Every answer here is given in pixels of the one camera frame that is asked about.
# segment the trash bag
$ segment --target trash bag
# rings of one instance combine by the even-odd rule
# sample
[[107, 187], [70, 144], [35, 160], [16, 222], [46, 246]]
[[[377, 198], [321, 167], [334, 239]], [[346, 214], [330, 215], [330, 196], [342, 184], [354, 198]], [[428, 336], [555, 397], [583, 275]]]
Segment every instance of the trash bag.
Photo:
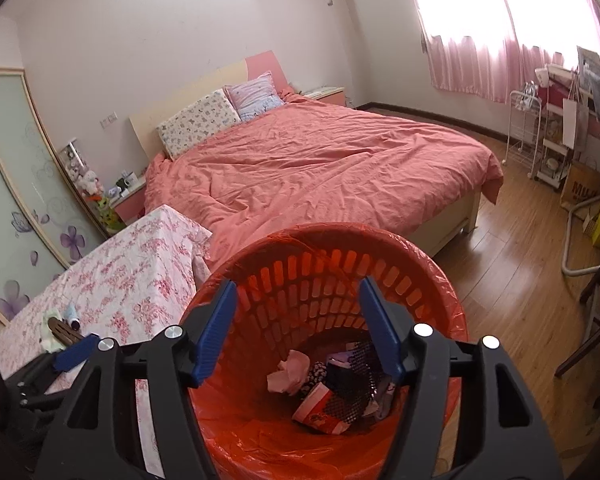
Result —
[[[298, 400], [267, 391], [267, 374], [289, 350], [326, 352], [330, 342], [340, 348], [343, 341], [360, 340], [366, 324], [357, 302], [358, 282], [367, 275], [387, 300], [403, 304], [418, 322], [467, 341], [464, 312], [440, 268], [403, 238], [362, 224], [309, 224], [269, 235], [237, 253], [200, 288], [183, 318], [208, 303], [223, 278], [238, 290], [216, 369], [201, 388], [190, 390], [222, 478], [378, 476], [408, 388], [400, 390], [385, 420], [353, 424], [340, 435], [292, 421]], [[459, 380], [451, 379], [445, 423], [459, 393]]]

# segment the cream headboard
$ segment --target cream headboard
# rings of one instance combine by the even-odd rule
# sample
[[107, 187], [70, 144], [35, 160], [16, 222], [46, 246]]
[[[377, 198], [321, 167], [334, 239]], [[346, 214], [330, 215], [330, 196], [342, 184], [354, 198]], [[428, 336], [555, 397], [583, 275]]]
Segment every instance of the cream headboard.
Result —
[[153, 103], [145, 110], [129, 116], [131, 125], [149, 161], [162, 151], [162, 143], [155, 129], [158, 124], [224, 85], [244, 83], [269, 70], [273, 75], [276, 90], [280, 92], [287, 86], [286, 78], [275, 54], [269, 50], [219, 68], [174, 92], [166, 99]]

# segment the silver screw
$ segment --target silver screw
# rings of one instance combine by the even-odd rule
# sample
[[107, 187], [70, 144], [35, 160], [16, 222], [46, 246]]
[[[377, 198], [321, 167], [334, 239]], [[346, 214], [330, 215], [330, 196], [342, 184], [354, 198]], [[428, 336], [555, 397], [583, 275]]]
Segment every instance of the silver screw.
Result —
[[418, 323], [413, 327], [413, 331], [421, 337], [429, 337], [433, 334], [433, 329], [426, 323]]
[[182, 332], [183, 330], [181, 326], [171, 325], [168, 326], [167, 329], [164, 331], [164, 335], [167, 336], [169, 339], [176, 339], [182, 335]]
[[495, 350], [498, 346], [500, 346], [498, 338], [493, 335], [484, 336], [482, 338], [482, 344], [485, 345], [487, 348], [491, 348], [492, 350]]
[[107, 337], [98, 343], [98, 350], [102, 350], [106, 352], [107, 350], [111, 350], [115, 345], [115, 341], [112, 338]]

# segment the dark brown baseboard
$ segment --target dark brown baseboard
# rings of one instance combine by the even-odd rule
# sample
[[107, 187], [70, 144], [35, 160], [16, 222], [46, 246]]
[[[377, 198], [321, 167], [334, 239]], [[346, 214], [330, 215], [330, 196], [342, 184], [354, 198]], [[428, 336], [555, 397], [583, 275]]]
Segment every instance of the dark brown baseboard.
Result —
[[356, 107], [356, 110], [369, 110], [369, 108], [380, 108], [382, 110], [389, 110], [391, 112], [401, 112], [403, 114], [416, 115], [418, 117], [422, 117], [423, 119], [432, 119], [434, 121], [440, 121], [441, 123], [450, 124], [451, 126], [457, 126], [458, 128], [466, 128], [467, 130], [471, 130], [477, 134], [491, 137], [492, 139], [501, 140], [502, 142], [507, 142], [507, 136], [505, 134], [501, 134], [500, 132], [491, 130], [490, 128], [485, 128], [484, 126], [479, 126], [478, 124], [469, 123], [467, 121], [456, 119], [454, 117], [448, 117], [446, 115], [426, 112], [424, 110], [416, 110], [416, 108], [407, 108], [405, 106], [371, 102]]

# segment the nightstand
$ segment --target nightstand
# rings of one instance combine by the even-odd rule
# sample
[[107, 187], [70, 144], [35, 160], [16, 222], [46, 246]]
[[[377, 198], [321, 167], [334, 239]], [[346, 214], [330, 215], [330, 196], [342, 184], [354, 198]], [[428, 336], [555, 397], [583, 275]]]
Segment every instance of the nightstand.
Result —
[[115, 198], [109, 203], [109, 206], [118, 213], [126, 225], [131, 225], [144, 216], [145, 187], [146, 179], [141, 176], [128, 188], [129, 194], [127, 196]]
[[309, 99], [320, 101], [321, 103], [339, 106], [347, 105], [344, 98], [344, 88], [342, 86], [323, 86], [322, 88], [311, 90], [302, 95]]

